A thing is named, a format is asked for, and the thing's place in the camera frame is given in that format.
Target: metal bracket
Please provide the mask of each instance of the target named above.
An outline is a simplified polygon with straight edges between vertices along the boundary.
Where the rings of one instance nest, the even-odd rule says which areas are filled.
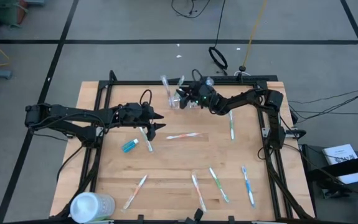
[[[291,128],[292,131],[285,130],[285,137],[286,138],[300,138],[302,137],[300,133],[297,132],[298,128]],[[267,138],[268,133],[270,132],[270,128],[262,128],[261,129],[261,135],[263,138]]]
[[[100,134],[103,130],[104,130],[103,127],[97,127],[96,128],[96,136],[100,136],[100,137],[103,136],[103,134]]]
[[[143,224],[143,223],[144,223],[144,215],[138,215],[137,224]]]
[[[184,221],[185,224],[198,224],[202,218],[202,216],[204,215],[204,212],[201,209],[197,209],[197,211],[194,214],[194,220],[192,220],[191,218],[187,217],[186,220]]]
[[[229,215],[228,216],[228,224],[234,224],[235,223],[235,219],[233,215]]]
[[[270,132],[270,128],[261,128],[261,135],[264,138],[267,138],[269,132]]]

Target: green toothbrush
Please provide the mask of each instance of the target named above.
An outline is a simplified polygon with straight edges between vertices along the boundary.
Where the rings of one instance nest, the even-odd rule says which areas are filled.
[[[215,182],[216,182],[216,184],[217,184],[217,187],[219,188],[220,192],[222,193],[224,200],[225,200],[227,203],[229,203],[230,200],[228,199],[227,195],[223,192],[222,185],[220,184],[220,181],[219,181],[218,178],[216,177],[214,170],[212,170],[212,168],[209,167],[209,171],[210,171],[210,174],[212,174],[212,177],[215,179]]]

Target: toothbrush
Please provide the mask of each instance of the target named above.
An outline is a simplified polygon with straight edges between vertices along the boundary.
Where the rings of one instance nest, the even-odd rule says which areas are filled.
[[[247,170],[246,170],[245,166],[242,166],[242,172],[243,172],[243,176],[245,178],[245,185],[247,186],[249,200],[251,201],[252,207],[255,208],[255,201],[253,200],[251,184],[249,183],[248,176],[247,176]]]
[[[148,141],[147,135],[146,135],[146,133],[144,132],[143,128],[142,128],[142,127],[139,127],[139,129],[140,129],[140,131],[141,131],[141,135],[143,136],[144,140],[145,140],[146,143],[147,143],[148,151],[149,151],[149,152],[153,152],[153,147],[152,147],[150,141]]]
[[[191,174],[191,177],[192,177],[192,182],[194,183],[195,189],[197,189],[197,193],[198,193],[198,197],[199,197],[199,203],[201,204],[202,210],[204,212],[206,212],[206,206],[205,206],[204,200],[202,199],[201,191],[199,190],[197,177],[195,176],[194,173]]]
[[[216,182],[216,184],[217,184],[217,187],[219,188],[220,192],[222,193],[224,200],[225,200],[227,203],[229,203],[230,200],[228,199],[227,195],[223,192],[222,185],[220,184],[220,181],[219,181],[218,178],[216,177],[214,170],[212,170],[212,168],[209,167],[209,171],[210,171],[210,174],[212,174],[212,177],[215,179],[215,182]]]
[[[144,182],[146,181],[146,179],[147,179],[147,175],[145,175],[145,176],[141,179],[139,185],[137,185],[137,187],[136,187],[136,190],[134,190],[133,194],[130,196],[130,198],[128,199],[128,201],[127,201],[127,202],[125,203],[125,205],[123,206],[123,209],[124,209],[124,210],[126,210],[126,209],[130,206],[131,201],[133,201],[134,197],[137,195],[137,193],[139,192],[141,186],[144,184]]]
[[[184,75],[179,79],[179,82],[177,83],[177,88],[180,89],[180,86],[182,86],[184,83]],[[175,91],[173,97],[179,98],[179,94]]]
[[[233,111],[230,110],[228,113],[230,115],[230,134],[231,134],[231,140],[234,140],[234,122],[233,122]]]
[[[167,93],[167,101],[169,102],[169,106],[173,106],[173,99],[171,97],[171,91],[169,89],[169,83],[167,82],[166,75],[161,75],[162,84],[165,86],[166,93]]]
[[[190,134],[181,134],[178,136],[168,136],[166,139],[175,139],[175,138],[184,138],[184,137],[194,137],[200,135],[201,133],[190,133]]]

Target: blue toothbrush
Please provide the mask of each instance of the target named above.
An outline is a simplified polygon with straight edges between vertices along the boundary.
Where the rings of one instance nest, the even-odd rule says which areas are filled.
[[[252,207],[255,208],[255,201],[253,200],[251,184],[249,183],[248,176],[247,176],[247,170],[246,170],[245,166],[242,166],[242,172],[243,172],[243,176],[245,178],[245,185],[247,186],[249,200],[251,201]]]

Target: book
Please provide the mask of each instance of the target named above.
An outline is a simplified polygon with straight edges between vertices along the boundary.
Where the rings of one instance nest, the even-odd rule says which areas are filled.
[[[357,159],[357,155],[350,144],[325,148],[323,149],[323,153],[329,165],[334,165],[351,159]],[[342,175],[337,178],[345,184],[351,184],[358,182],[358,173]]]

